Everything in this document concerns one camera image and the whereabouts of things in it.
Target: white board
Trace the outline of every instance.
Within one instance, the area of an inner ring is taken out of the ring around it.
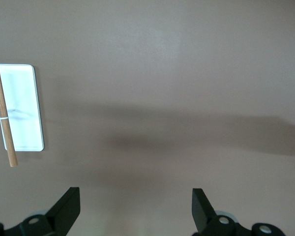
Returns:
[[[15,150],[42,151],[44,140],[34,67],[0,64],[0,75]]]

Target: wooden dowel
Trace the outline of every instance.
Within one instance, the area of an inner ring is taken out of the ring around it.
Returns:
[[[8,117],[8,111],[6,109],[4,93],[3,93],[3,88],[2,88],[1,76],[0,76],[0,117]],[[2,129],[3,129],[6,149],[8,150],[8,157],[9,157],[9,161],[10,161],[10,166],[11,167],[17,166],[18,161],[16,159],[9,119],[2,119],[1,125],[2,125]]]

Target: silver bolt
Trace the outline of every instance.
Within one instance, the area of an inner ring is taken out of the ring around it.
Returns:
[[[226,217],[219,218],[219,221],[224,225],[227,225],[230,222]]]
[[[29,220],[29,224],[35,224],[36,222],[38,222],[39,219],[38,218],[33,218]]]
[[[259,227],[259,229],[264,232],[265,234],[270,234],[272,233],[271,229],[268,227],[268,226],[265,226],[265,225],[261,225]]]

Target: black metal part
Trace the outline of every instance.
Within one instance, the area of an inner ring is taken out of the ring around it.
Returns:
[[[257,223],[252,226],[252,230],[248,230],[227,216],[216,215],[200,188],[192,192],[192,216],[198,230],[193,236],[285,236],[274,225]],[[268,232],[263,232],[262,228],[268,229]]]
[[[80,190],[71,187],[45,215],[30,216],[8,230],[0,223],[0,236],[65,236],[79,214]]]

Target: wooden stick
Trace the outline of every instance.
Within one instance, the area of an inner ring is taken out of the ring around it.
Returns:
[[[4,93],[2,88],[1,76],[0,76],[0,117],[8,117],[8,111],[6,110],[6,104],[5,104]],[[16,159],[9,119],[2,119],[1,125],[3,129],[6,149],[8,150],[10,166],[11,167],[17,166],[18,161]]]

